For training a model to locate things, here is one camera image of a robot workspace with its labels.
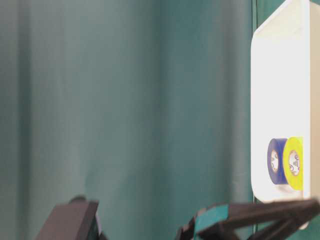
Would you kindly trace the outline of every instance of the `tape roll core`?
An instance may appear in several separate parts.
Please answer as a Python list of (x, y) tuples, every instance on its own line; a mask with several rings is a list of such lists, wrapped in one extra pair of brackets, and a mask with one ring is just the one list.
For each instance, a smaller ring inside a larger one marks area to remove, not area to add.
[(288, 184), (295, 190), (303, 189), (304, 149), (302, 137), (290, 137), (283, 150), (283, 169)]
[(273, 138), (267, 151), (267, 167), (271, 181), (276, 184), (288, 184), (283, 168), (283, 151), (286, 138)]

